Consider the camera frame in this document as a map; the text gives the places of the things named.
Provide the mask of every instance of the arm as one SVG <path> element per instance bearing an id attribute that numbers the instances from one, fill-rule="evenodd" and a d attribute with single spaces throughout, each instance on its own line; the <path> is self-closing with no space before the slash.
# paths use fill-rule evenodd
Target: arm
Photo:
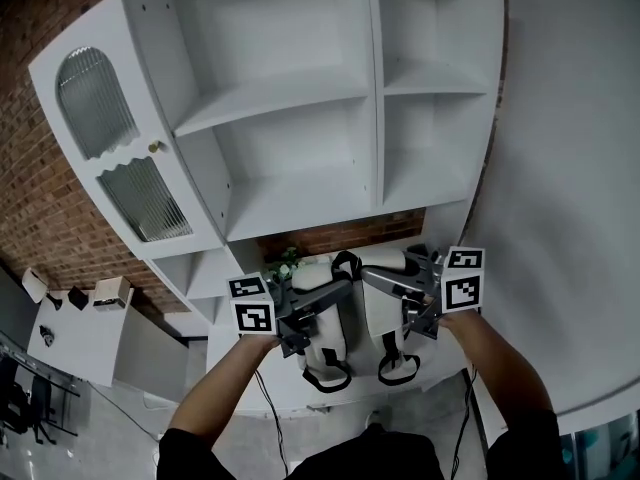
<path id="1" fill-rule="evenodd" d="M 274 336 L 244 335 L 196 384 L 176 410 L 169 428 L 185 430 L 213 447 L 251 377 L 267 353 L 278 345 Z"/>
<path id="2" fill-rule="evenodd" d="M 476 366 L 508 426 L 532 410 L 553 410 L 533 366 L 478 313 L 451 313 L 440 324 L 451 331 Z"/>

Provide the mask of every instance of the white floor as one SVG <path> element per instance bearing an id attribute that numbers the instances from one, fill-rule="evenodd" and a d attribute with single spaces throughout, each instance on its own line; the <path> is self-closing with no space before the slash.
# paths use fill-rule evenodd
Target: white floor
<path id="1" fill-rule="evenodd" d="M 187 384 L 204 371 L 206 343 L 191 347 Z M 28 378 L 17 379 L 29 386 Z M 8 432 L 9 448 L 0 448 L 0 473 L 15 480 L 153 479 L 157 444 L 120 411 L 85 383 L 77 385 L 82 397 L 71 401 L 69 426 L 74 438 L 52 429 L 56 446 L 38 445 L 29 431 L 22 436 Z M 143 400 L 142 393 L 126 386 L 98 387 L 154 436 L 162 433 L 175 406 L 163 407 Z M 393 410 L 391 429 L 424 434 L 433 441 L 445 478 L 449 478 L 453 450 L 464 415 L 462 376 L 449 379 L 426 393 L 414 390 L 388 398 L 334 407 L 327 414 L 282 421 L 288 462 L 301 461 L 315 453 L 355 437 L 364 430 L 367 414 L 389 404 Z M 238 479 L 275 480 L 284 477 L 272 419 L 232 418 L 214 448 L 224 466 Z M 456 479 L 486 478 L 478 430 L 471 417 L 460 450 Z"/>

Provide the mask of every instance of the red brick wall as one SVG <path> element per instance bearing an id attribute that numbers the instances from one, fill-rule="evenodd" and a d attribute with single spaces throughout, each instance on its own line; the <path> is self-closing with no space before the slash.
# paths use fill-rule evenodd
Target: red brick wall
<path id="1" fill-rule="evenodd" d="M 184 306 L 135 259 L 93 205 L 44 119 L 27 67 L 100 0 L 0 0 L 0 260 L 17 276 L 34 266 L 53 287 L 92 288 L 125 275 L 149 317 Z M 423 211 L 375 217 L 260 239 L 266 253 L 303 254 L 420 233 Z"/>

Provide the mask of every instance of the frosted glass panel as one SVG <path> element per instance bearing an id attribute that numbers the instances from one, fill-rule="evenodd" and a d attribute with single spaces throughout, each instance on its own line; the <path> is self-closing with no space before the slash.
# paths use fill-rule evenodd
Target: frosted glass panel
<path id="1" fill-rule="evenodd" d="M 96 48 L 78 48 L 62 63 L 58 99 L 85 158 L 99 157 L 140 135 L 113 65 Z"/>
<path id="2" fill-rule="evenodd" d="M 151 158 L 119 165 L 99 178 L 131 229 L 143 242 L 193 233 Z"/>

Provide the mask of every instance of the person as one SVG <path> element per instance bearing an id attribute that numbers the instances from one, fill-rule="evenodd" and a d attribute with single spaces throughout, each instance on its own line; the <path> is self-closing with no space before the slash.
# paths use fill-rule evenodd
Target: person
<path id="1" fill-rule="evenodd" d="M 475 311 L 449 314 L 440 324 L 451 331 L 475 365 L 508 426 L 488 452 L 489 480 L 564 478 L 557 419 L 533 367 Z M 270 336 L 243 336 L 193 388 L 160 441 L 158 480 L 234 478 L 211 449 L 254 372 L 277 344 Z M 337 480 L 369 475 L 443 480 L 427 437 L 387 432 L 379 423 L 306 459 L 288 478 Z"/>

